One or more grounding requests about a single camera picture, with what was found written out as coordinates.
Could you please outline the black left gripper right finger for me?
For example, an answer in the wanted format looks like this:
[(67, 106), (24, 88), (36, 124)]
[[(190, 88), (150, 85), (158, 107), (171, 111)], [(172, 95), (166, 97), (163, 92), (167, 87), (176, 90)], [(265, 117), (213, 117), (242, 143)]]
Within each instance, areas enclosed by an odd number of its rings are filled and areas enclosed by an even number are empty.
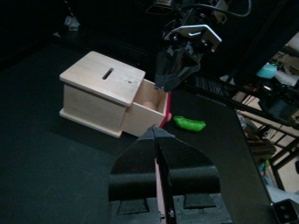
[(166, 130), (152, 134), (162, 224), (233, 224), (217, 165)]

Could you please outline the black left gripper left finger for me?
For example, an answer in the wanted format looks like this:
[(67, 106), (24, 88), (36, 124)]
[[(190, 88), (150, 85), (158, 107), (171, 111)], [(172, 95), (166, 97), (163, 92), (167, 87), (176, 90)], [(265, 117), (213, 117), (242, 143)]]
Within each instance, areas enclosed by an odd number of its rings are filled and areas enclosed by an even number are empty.
[(122, 153), (110, 173), (110, 224), (160, 224), (155, 147), (163, 130), (151, 127)]

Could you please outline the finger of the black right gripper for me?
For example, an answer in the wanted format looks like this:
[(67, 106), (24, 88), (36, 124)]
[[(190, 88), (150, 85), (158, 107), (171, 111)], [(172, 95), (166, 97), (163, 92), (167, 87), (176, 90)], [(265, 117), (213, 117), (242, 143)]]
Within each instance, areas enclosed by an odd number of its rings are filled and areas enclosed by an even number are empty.
[(179, 86), (182, 82), (188, 78), (191, 74), (201, 70), (201, 58), (197, 55), (188, 53), (186, 49), (178, 52), (175, 59), (175, 86)]
[(154, 79), (156, 89), (171, 92), (178, 87), (182, 68), (182, 53), (179, 51), (168, 48), (158, 53)]

